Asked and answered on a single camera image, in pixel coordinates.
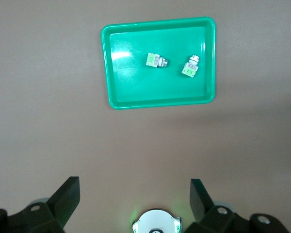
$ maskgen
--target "plastic tray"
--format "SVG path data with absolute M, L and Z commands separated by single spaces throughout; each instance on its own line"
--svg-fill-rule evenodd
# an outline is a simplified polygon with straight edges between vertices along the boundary
M 209 103 L 215 95 L 215 23 L 209 17 L 108 25 L 101 32 L 107 89 L 115 109 Z M 146 66 L 148 53 L 167 67 Z M 182 74 L 199 56 L 193 78 Z

